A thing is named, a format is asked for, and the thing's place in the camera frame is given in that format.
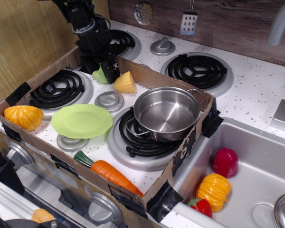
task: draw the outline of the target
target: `toy carrot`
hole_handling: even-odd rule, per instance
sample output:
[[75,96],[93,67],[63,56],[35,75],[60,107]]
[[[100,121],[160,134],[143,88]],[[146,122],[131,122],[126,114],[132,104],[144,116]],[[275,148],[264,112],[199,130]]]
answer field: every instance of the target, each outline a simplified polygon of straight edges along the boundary
[[116,184],[117,186],[121,186],[130,192],[133,192],[139,196],[143,196],[142,192],[138,190],[138,188],[132,184],[121,172],[119,172],[115,167],[107,163],[103,160],[98,160],[93,162],[89,159],[82,151],[78,151],[74,159],[84,166],[90,168],[94,172],[103,176],[107,180]]

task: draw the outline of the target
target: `pot handle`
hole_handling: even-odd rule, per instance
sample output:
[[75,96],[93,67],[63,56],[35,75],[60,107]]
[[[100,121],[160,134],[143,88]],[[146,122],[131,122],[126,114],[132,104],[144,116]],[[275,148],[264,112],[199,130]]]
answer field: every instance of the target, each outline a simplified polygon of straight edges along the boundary
[[129,125],[128,125],[128,123],[129,123],[131,120],[128,120],[128,121],[125,123],[125,127],[126,127],[126,129],[127,129],[129,132],[131,132],[133,135],[140,136],[140,135],[147,134],[147,133],[150,132],[150,131],[142,132],[142,133],[135,133],[135,132],[132,132],[132,131],[130,130],[130,128],[129,128]]
[[189,92],[191,90],[194,90],[195,92],[199,93],[203,97],[203,100],[201,102],[199,102],[199,105],[205,101],[205,96],[204,96],[204,94],[201,91],[192,88],[192,89],[187,90],[187,92]]

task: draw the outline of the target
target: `green plate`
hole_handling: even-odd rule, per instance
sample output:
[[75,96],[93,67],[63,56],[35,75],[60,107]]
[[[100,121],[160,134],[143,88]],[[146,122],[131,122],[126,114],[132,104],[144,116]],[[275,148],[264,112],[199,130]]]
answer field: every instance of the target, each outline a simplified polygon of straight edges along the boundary
[[106,133],[113,125],[113,116],[93,104],[73,104],[59,109],[51,120],[58,134],[72,139],[89,139]]

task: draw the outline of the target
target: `cardboard box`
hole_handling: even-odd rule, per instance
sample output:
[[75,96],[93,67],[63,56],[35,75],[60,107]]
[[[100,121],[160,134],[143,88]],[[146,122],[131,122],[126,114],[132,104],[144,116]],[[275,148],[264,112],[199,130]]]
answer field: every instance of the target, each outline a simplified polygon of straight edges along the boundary
[[[121,73],[130,71],[134,77],[135,82],[142,84],[147,88],[151,89],[161,86],[179,87],[184,90],[189,90],[191,88],[194,88],[193,86],[183,81],[168,76],[164,76],[144,66],[133,63],[129,60],[118,58],[118,62],[120,65]],[[5,128],[12,130],[12,132],[15,132],[23,142],[32,145],[38,150],[46,153],[48,156],[54,156],[58,158],[60,161],[65,162],[65,164],[67,166],[70,166],[80,178],[83,178],[87,182],[93,184],[97,188],[106,192],[108,195],[114,196],[115,198],[118,199],[119,202],[121,201],[122,204],[131,208],[132,207],[131,204],[133,203],[134,205],[141,206],[144,211],[152,214],[153,210],[158,210],[158,207],[160,207],[160,205],[155,206],[154,202],[152,203],[152,201],[156,199],[156,194],[159,191],[165,192],[166,186],[172,185],[171,180],[173,176],[175,175],[178,168],[182,164],[182,161],[186,158],[188,152],[191,150],[192,145],[195,143],[195,140],[198,138],[198,136],[201,133],[203,120],[206,118],[206,116],[211,110],[214,97],[200,90],[205,97],[204,102],[200,104],[200,109],[202,111],[200,119],[198,120],[195,127],[191,130],[191,132],[186,136],[183,143],[176,151],[174,157],[166,166],[161,177],[155,181],[155,183],[151,186],[151,188],[146,192],[146,194],[143,197],[139,197],[107,181],[98,174],[90,171],[87,167],[84,167],[80,163],[76,162],[73,158],[69,157],[61,150],[53,147],[52,145],[49,145],[48,143],[37,138],[33,133],[27,132],[26,130],[22,129],[21,127],[11,123],[10,121],[4,118],[3,113],[6,108],[14,105],[20,105],[21,103],[19,101],[23,97],[25,97],[27,94],[29,94],[34,89],[39,87],[42,83],[50,79],[59,70],[65,67],[75,69],[80,64],[81,64],[81,59],[78,56],[78,48],[75,47],[74,49],[66,53],[64,56],[62,56],[55,63],[46,68],[44,71],[40,72],[34,78],[25,82],[17,90],[15,90],[6,100],[2,101],[0,103],[0,121],[5,125]]]

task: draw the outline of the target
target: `stainless steel pot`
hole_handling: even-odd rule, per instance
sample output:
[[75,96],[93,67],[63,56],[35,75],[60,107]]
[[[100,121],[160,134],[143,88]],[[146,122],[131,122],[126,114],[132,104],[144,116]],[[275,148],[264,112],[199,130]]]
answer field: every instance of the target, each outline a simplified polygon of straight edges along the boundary
[[[204,101],[204,95],[196,90]],[[162,142],[184,138],[200,115],[195,97],[176,87],[159,87],[143,93],[134,104],[134,116],[142,134]]]

